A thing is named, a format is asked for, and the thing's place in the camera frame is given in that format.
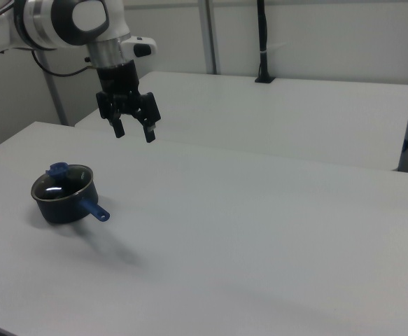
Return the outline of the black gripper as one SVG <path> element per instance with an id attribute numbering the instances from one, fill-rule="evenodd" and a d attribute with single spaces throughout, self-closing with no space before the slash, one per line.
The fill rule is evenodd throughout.
<path id="1" fill-rule="evenodd" d="M 97 74 L 101 84 L 101 92 L 96 94 L 99 113 L 108 121 L 115 136 L 119 139 L 125 135 L 120 119 L 121 100 L 127 100 L 128 109 L 133 110 L 132 116 L 140 122 L 147 143 L 155 140 L 156 123 L 161 115 L 152 92 L 139 93 L 139 77 L 134 60 L 115 67 L 98 68 Z"/>

